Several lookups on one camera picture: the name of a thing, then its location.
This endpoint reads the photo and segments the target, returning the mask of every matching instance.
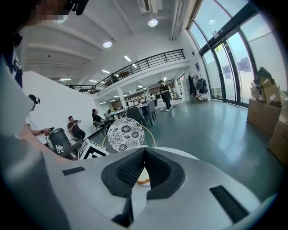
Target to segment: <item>recessed light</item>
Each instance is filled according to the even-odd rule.
[[[157,19],[151,19],[151,20],[148,22],[148,25],[149,25],[150,27],[155,27],[157,24],[158,24],[158,20],[157,20]]]
[[[61,24],[63,22],[65,22],[68,19],[68,15],[58,15],[58,19],[53,20],[53,22],[56,22],[58,24]]]
[[[214,25],[215,22],[216,22],[216,21],[215,21],[214,19],[212,19],[212,20],[209,21],[209,24],[210,24],[210,25]]]
[[[128,58],[127,56],[124,56],[124,58],[126,58],[126,59],[127,59],[127,61],[131,62],[131,59],[130,59],[130,58]]]
[[[111,41],[105,41],[103,46],[104,46],[104,48],[110,48],[112,46],[112,42]]]

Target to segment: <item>sticker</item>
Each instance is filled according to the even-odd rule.
[[[275,98],[276,98],[276,95],[275,95],[275,94],[272,94],[272,95],[269,97],[270,101],[274,100]]]

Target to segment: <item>chair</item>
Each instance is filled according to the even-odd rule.
[[[152,100],[152,101],[149,101],[148,105],[145,108],[144,114],[143,114],[143,116],[146,119],[147,119],[147,117],[149,118],[150,123],[151,123],[152,126],[153,126],[153,124],[152,124],[152,120],[151,120],[150,114],[152,115],[153,121],[155,121],[154,114],[153,114],[153,113],[155,113],[154,110],[155,110],[155,103]]]
[[[146,126],[146,123],[143,118],[143,111],[141,109],[139,109],[138,107],[133,107],[128,109],[126,112],[128,118],[132,118],[138,122],[142,121],[142,124]]]
[[[94,121],[93,125],[96,127],[96,129],[99,127],[101,132],[105,136],[104,129],[106,130],[106,125],[104,122]]]

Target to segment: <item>floor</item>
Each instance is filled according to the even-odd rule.
[[[186,102],[169,112],[158,110],[156,123],[147,128],[157,147],[179,149],[215,165],[264,201],[277,192],[284,167],[266,148],[270,135],[246,122],[247,111],[216,101]],[[102,144],[103,138],[98,133],[90,139]],[[153,147],[148,133],[145,141]],[[114,152],[107,142],[104,146]]]

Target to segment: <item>ceiling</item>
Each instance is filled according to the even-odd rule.
[[[151,1],[163,4],[157,15],[152,11],[141,13],[137,0],[90,0],[81,16],[70,12],[63,23],[49,21],[24,29],[24,71],[52,79],[71,78],[66,84],[82,84],[85,82],[82,78],[96,77],[111,64],[105,62],[108,56],[113,57],[111,71],[127,66],[123,56],[115,54],[115,49],[123,43],[149,33],[153,34],[149,36],[151,40],[169,39],[175,0]],[[158,25],[149,27],[148,21],[155,17],[159,18]],[[104,48],[105,41],[112,41],[112,47]],[[133,62],[137,61],[133,50],[127,52]]]
[[[165,72],[160,72],[145,78],[142,78],[138,81],[132,82],[130,84],[127,84],[123,87],[121,87],[121,90],[123,92],[124,95],[129,95],[129,90],[133,90],[133,89],[139,89],[138,85],[142,85],[142,86],[146,86],[146,87],[153,87],[153,86],[158,86],[158,82],[160,80],[164,80],[164,77],[166,77],[165,82],[171,82],[175,77],[177,77],[179,74],[181,74],[185,67],[181,67],[181,68],[176,68],[176,69],[172,69],[169,71],[165,71]],[[114,98],[114,96],[118,95],[117,90],[113,90],[111,92],[109,92],[108,94],[105,94],[104,96],[102,96],[99,101],[100,102],[109,102],[110,100],[118,100],[119,98]]]

